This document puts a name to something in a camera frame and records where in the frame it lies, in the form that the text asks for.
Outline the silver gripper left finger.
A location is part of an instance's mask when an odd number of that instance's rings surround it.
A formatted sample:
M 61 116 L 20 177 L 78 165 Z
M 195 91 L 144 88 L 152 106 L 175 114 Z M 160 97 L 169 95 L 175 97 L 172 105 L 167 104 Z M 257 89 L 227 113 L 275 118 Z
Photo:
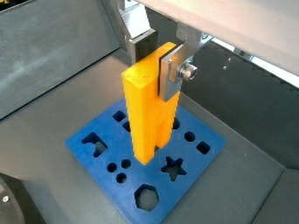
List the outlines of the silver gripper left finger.
M 140 61 L 156 48 L 157 32 L 151 28 L 145 6 L 136 0 L 116 0 L 125 34 L 125 49 L 132 63 Z

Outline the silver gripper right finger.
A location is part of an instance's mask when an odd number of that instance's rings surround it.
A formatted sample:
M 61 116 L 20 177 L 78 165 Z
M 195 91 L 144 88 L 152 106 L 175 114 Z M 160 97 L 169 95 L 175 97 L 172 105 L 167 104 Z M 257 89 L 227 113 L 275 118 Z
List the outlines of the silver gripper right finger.
M 159 96 L 165 102 L 180 92 L 183 80 L 189 81 L 196 76 L 192 56 L 212 39 L 208 33 L 187 24 L 177 24 L 176 37 L 183 44 L 171 49 L 159 61 Z

